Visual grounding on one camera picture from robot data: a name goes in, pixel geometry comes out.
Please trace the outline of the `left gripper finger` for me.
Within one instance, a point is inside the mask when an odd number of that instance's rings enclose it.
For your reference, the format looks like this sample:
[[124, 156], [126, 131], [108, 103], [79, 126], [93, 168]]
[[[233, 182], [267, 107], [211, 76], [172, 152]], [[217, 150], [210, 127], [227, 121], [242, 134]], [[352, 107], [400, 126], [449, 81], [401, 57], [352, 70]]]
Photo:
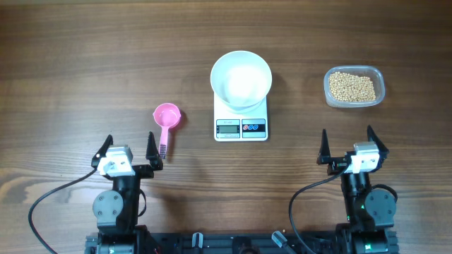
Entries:
[[106, 152], [108, 151], [109, 147], [113, 144], [113, 137], [112, 135], [108, 135], [105, 139], [103, 145], [100, 147], [100, 149], [96, 152], [95, 158], [102, 158], [106, 156]]
[[152, 131], [150, 131], [148, 134], [145, 158], [146, 159], [160, 158], [159, 149], [157, 148], [157, 145], [155, 143], [155, 136]]

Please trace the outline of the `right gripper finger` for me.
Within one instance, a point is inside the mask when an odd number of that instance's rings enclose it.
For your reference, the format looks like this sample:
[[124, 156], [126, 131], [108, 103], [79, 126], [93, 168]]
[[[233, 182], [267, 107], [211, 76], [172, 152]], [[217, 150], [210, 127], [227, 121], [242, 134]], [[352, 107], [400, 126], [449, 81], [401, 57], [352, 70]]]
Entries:
[[326, 129], [322, 130], [321, 135], [321, 146], [319, 150], [319, 158], [329, 158], [331, 156], [329, 144], [328, 144], [328, 136]]
[[375, 134], [373, 128], [370, 125], [367, 126], [367, 137], [368, 137], [368, 141], [373, 141], [376, 144], [376, 146], [379, 150], [380, 157], [388, 156], [389, 149], [384, 145], [384, 143]]

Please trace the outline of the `pink plastic scoop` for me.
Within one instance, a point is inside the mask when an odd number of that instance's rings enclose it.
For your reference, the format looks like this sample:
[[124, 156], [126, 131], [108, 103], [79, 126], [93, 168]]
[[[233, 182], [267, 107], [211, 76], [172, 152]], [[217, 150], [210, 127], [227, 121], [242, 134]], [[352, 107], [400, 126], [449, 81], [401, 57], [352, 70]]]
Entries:
[[161, 158], [165, 159], [168, 150], [169, 129], [174, 128], [179, 123], [182, 115], [178, 106], [175, 104], [163, 103], [155, 109], [153, 117], [156, 124], [162, 129], [159, 151]]

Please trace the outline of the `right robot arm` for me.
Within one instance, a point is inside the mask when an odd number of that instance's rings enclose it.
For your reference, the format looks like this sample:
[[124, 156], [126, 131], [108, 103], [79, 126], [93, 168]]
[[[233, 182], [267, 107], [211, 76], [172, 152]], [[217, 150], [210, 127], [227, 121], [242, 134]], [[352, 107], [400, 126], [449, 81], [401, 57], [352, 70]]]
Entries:
[[347, 223], [335, 228], [336, 253], [398, 253], [394, 227], [398, 195], [384, 184], [370, 183], [369, 175], [378, 171], [389, 149], [367, 127], [367, 141], [355, 143], [342, 157], [333, 157], [326, 130], [322, 130], [317, 164], [326, 164], [329, 176], [338, 176], [345, 200]]

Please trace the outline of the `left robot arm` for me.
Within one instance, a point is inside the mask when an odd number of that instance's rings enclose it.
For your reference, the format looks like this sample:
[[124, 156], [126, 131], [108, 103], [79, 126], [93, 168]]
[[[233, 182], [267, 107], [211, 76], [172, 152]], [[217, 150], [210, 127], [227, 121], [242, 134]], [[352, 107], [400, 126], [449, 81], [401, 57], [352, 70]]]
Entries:
[[145, 158], [147, 164], [133, 165], [130, 147], [115, 146], [111, 135], [92, 158], [92, 168], [112, 182], [112, 189], [101, 192], [93, 202], [99, 232], [86, 237], [86, 253], [161, 252], [148, 228], [138, 224], [146, 211], [139, 210], [140, 197], [145, 197], [141, 180], [152, 179], [156, 171], [163, 169], [153, 133], [148, 135]]

